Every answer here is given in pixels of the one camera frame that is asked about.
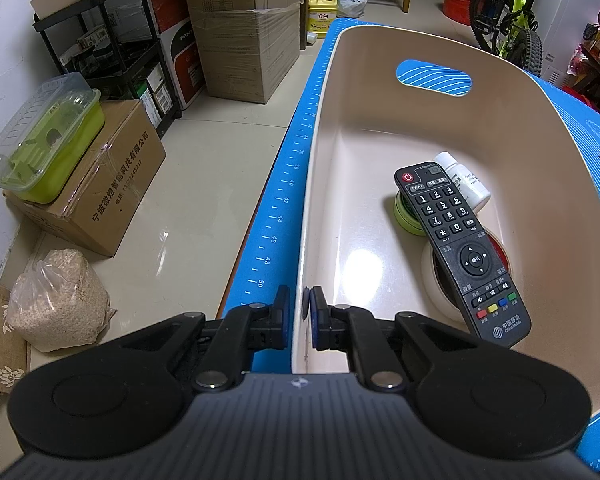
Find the cardboard box on floor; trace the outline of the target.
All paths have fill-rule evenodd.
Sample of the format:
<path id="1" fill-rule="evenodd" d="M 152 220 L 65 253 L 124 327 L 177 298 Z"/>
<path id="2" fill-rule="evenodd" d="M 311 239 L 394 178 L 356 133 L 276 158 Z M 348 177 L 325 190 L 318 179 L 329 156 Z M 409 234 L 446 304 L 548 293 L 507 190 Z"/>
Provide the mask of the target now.
<path id="1" fill-rule="evenodd" d="M 166 151 L 139 100 L 106 101 L 102 110 L 102 130 L 53 203 L 4 196 L 43 230 L 112 257 Z"/>

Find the grey tape roll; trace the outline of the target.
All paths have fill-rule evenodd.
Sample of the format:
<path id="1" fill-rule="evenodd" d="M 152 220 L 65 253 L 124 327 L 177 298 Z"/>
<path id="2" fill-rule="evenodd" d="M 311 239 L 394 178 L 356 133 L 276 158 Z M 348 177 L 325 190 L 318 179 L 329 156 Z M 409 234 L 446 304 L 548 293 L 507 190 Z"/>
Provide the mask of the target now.
<path id="1" fill-rule="evenodd" d="M 482 333 L 515 289 L 504 247 L 490 230 L 462 219 L 426 231 L 422 279 L 429 299 L 447 318 Z"/>

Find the yellow detergent jug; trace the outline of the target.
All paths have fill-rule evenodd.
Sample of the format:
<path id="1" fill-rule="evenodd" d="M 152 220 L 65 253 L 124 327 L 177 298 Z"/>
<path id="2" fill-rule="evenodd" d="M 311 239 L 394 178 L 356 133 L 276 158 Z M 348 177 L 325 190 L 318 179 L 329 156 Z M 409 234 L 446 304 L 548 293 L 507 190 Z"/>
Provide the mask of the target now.
<path id="1" fill-rule="evenodd" d="M 338 0 L 308 0 L 308 3 L 308 31 L 314 32 L 317 39 L 324 39 L 337 18 Z"/>

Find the bag of grain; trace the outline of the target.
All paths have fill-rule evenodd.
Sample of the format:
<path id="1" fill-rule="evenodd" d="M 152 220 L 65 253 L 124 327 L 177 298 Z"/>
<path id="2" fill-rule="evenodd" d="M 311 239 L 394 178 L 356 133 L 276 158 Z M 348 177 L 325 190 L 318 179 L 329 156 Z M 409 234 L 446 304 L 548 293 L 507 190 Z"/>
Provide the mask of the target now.
<path id="1" fill-rule="evenodd" d="M 82 252 L 52 250 L 16 279 L 3 306 L 3 332 L 48 353 L 94 344 L 115 313 Z"/>

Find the green clear plastic container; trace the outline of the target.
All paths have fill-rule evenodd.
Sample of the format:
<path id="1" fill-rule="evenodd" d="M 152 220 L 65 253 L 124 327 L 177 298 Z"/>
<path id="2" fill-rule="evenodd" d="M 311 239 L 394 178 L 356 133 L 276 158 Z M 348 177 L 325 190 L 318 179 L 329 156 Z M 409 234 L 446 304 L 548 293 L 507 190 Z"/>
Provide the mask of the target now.
<path id="1" fill-rule="evenodd" d="M 45 81 L 0 133 L 0 188 L 53 202 L 104 123 L 100 91 L 81 74 Z"/>

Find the green black bicycle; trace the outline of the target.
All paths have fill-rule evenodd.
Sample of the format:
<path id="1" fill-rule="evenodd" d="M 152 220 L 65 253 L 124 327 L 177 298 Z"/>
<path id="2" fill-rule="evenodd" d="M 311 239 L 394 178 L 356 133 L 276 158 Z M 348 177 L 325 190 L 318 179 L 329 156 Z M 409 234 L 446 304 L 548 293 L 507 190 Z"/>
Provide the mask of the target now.
<path id="1" fill-rule="evenodd" d="M 469 25 L 479 47 L 541 76 L 543 44 L 534 0 L 470 0 Z"/>

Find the white freezer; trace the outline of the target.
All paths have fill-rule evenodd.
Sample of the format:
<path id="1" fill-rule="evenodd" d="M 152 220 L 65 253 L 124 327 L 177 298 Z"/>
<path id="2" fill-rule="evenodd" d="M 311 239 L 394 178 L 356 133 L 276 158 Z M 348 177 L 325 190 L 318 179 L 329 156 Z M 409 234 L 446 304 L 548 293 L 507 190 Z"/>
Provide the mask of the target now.
<path id="1" fill-rule="evenodd" d="M 600 0 L 535 0 L 533 12 L 543 43 L 541 78 L 560 87 L 586 25 L 598 22 Z"/>

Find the large cardboard box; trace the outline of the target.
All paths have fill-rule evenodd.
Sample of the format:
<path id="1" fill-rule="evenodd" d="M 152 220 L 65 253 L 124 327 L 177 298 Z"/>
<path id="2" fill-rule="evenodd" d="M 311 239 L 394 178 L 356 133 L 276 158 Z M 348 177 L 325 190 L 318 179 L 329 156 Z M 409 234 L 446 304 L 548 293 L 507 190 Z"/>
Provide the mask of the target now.
<path id="1" fill-rule="evenodd" d="M 300 52 L 300 0 L 187 0 L 208 93 L 264 104 Z"/>

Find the white pill bottle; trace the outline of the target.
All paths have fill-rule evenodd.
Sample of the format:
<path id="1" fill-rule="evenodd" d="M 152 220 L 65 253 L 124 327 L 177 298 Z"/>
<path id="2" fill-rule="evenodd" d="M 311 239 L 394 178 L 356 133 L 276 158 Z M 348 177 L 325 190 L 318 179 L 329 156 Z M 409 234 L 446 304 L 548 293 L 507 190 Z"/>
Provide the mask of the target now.
<path id="1" fill-rule="evenodd" d="M 476 214 L 489 203 L 490 191 L 471 170 L 458 162 L 449 152 L 437 154 L 434 156 L 434 161 L 444 169 L 457 191 Z"/>

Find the black metal shelf rack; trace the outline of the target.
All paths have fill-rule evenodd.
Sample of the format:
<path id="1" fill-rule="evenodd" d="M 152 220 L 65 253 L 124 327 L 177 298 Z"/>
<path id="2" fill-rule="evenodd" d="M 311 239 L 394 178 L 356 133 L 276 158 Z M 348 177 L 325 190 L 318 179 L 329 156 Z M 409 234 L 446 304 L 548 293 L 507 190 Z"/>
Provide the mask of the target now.
<path id="1" fill-rule="evenodd" d="M 149 0 L 73 0 L 36 11 L 58 73 L 79 73 L 104 100 L 139 100 L 159 136 L 182 117 Z"/>

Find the black tv remote control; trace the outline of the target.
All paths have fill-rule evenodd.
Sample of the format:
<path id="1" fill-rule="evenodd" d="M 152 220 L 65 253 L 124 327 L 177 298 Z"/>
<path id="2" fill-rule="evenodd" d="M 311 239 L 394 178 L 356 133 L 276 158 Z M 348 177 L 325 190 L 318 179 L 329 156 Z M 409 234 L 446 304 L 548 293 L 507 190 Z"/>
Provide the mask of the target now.
<path id="1" fill-rule="evenodd" d="M 531 332 L 520 293 L 488 233 L 436 162 L 396 170 L 396 186 L 425 230 L 469 331 L 507 348 Z"/>

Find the green lid jar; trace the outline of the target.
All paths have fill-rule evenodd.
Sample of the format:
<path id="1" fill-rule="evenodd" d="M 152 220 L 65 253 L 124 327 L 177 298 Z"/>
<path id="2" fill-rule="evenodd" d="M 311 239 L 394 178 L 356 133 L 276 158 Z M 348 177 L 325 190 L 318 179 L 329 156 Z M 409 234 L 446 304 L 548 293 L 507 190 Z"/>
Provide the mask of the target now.
<path id="1" fill-rule="evenodd" d="M 396 197 L 393 201 L 393 213 L 396 217 L 398 225 L 416 236 L 426 236 L 425 230 L 422 228 L 420 222 L 413 216 L 410 209 L 410 204 L 404 200 L 403 195 L 400 192 L 396 193 Z"/>

